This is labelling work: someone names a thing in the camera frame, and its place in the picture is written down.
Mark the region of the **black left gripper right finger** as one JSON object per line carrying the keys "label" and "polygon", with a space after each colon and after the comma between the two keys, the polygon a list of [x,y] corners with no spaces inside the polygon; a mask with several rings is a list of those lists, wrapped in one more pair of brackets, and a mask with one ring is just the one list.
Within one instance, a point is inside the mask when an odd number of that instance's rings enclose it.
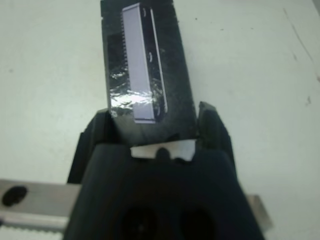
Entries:
{"label": "black left gripper right finger", "polygon": [[204,101],[199,103],[197,127],[198,138],[196,140],[196,149],[224,152],[235,172],[236,164],[232,140],[217,109],[213,105]]}

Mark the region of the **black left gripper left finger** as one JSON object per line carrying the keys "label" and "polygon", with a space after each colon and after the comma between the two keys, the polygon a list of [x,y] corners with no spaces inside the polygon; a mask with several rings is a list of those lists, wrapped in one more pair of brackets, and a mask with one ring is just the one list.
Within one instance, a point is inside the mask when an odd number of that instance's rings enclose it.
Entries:
{"label": "black left gripper left finger", "polygon": [[94,148],[100,143],[107,143],[109,145],[123,143],[108,109],[98,111],[86,129],[80,134],[67,179],[68,184],[82,183]]}

